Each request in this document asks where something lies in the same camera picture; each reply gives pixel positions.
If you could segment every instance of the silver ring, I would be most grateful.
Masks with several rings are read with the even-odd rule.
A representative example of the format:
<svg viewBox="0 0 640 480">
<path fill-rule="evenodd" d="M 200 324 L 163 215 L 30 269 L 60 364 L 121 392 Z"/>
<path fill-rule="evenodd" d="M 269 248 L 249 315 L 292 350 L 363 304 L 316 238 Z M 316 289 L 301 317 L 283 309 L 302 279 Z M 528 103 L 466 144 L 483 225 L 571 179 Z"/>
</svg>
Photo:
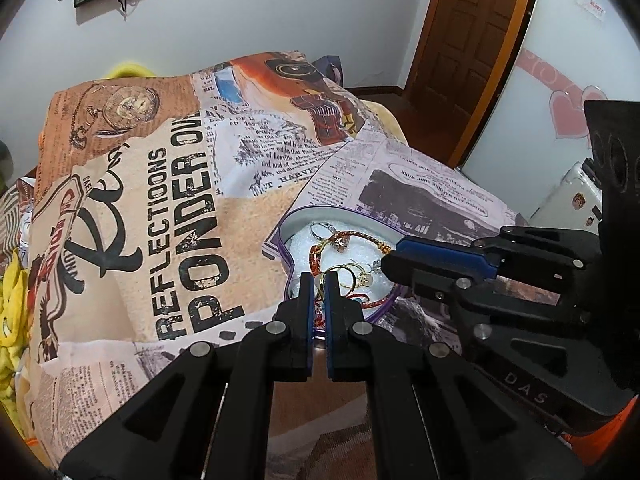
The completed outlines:
<svg viewBox="0 0 640 480">
<path fill-rule="evenodd" d="M 331 234 L 338 232 L 334 226 L 329 224 L 329 222 L 311 222 L 311 225 L 309 226 L 309 231 L 311 232 L 312 237 L 318 240 L 319 242 L 324 242 L 327 238 L 330 238 L 330 236 L 328 236 L 327 238 L 322 238 L 320 235 L 316 234 L 314 232 L 314 225 L 319 225 L 320 227 L 324 227 Z"/>
</svg>

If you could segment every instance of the metal screw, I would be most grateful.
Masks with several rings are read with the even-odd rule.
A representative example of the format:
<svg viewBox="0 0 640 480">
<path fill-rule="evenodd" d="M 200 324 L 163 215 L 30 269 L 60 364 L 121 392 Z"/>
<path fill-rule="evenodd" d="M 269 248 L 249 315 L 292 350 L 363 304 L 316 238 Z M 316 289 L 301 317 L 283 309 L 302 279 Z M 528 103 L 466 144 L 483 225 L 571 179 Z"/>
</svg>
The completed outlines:
<svg viewBox="0 0 640 480">
<path fill-rule="evenodd" d="M 209 343 L 205 343 L 204 341 L 198 341 L 191 345 L 189 352 L 191 352 L 191 355 L 194 357 L 204 357 L 211 352 L 211 346 L 209 346 Z"/>
<path fill-rule="evenodd" d="M 493 331 L 494 329 L 491 328 L 491 325 L 479 323 L 474 327 L 474 336 L 479 340 L 485 341 L 491 337 L 491 332 Z"/>
<path fill-rule="evenodd" d="M 458 278 L 456 280 L 456 285 L 459 288 L 469 288 L 471 286 L 471 280 L 469 278 Z"/>
<path fill-rule="evenodd" d="M 432 343 L 429 346 L 429 353 L 434 357 L 446 357 L 450 352 L 450 348 L 444 343 Z"/>
<path fill-rule="evenodd" d="M 282 334 L 286 329 L 287 325 L 278 320 L 267 323 L 267 332 L 273 335 Z"/>
<path fill-rule="evenodd" d="M 367 323 L 366 321 L 356 321 L 351 328 L 358 335 L 369 335 L 373 332 L 371 323 Z"/>
</svg>

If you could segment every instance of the door panel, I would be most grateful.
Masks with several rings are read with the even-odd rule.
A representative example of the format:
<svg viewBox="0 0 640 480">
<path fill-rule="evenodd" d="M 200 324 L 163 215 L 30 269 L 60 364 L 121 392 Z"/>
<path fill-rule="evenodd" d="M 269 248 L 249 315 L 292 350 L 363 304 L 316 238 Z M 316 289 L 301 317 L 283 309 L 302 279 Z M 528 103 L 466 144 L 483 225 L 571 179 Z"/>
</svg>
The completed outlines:
<svg viewBox="0 0 640 480">
<path fill-rule="evenodd" d="M 409 100 L 460 136 L 504 42 L 516 0 L 438 0 Z"/>
</svg>

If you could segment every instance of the orange fabric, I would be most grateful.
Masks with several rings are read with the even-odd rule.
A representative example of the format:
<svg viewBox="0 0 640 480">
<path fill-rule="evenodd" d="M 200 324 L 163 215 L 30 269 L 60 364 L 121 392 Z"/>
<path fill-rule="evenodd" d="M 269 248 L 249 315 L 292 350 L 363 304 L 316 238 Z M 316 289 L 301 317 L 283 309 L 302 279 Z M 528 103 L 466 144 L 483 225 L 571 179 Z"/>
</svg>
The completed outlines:
<svg viewBox="0 0 640 480">
<path fill-rule="evenodd" d="M 595 433 L 588 436 L 565 436 L 564 439 L 571 444 L 574 453 L 580 457 L 584 465 L 593 465 L 602 457 L 622 428 L 637 399 L 634 397 L 624 410 Z"/>
</svg>

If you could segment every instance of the pink heart decal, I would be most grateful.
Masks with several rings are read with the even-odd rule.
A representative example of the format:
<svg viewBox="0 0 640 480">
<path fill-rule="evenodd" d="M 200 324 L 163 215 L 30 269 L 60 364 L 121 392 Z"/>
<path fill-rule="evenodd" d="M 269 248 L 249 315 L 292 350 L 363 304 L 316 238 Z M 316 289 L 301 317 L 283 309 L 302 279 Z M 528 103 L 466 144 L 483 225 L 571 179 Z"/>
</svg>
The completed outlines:
<svg viewBox="0 0 640 480">
<path fill-rule="evenodd" d="M 574 107 L 567 92 L 555 91 L 551 94 L 549 108 L 558 139 L 571 137 L 580 139 L 589 134 L 587 120 L 584 117 L 584 102 L 602 100 L 607 96 L 595 86 L 587 86 L 582 92 L 580 107 Z"/>
</svg>

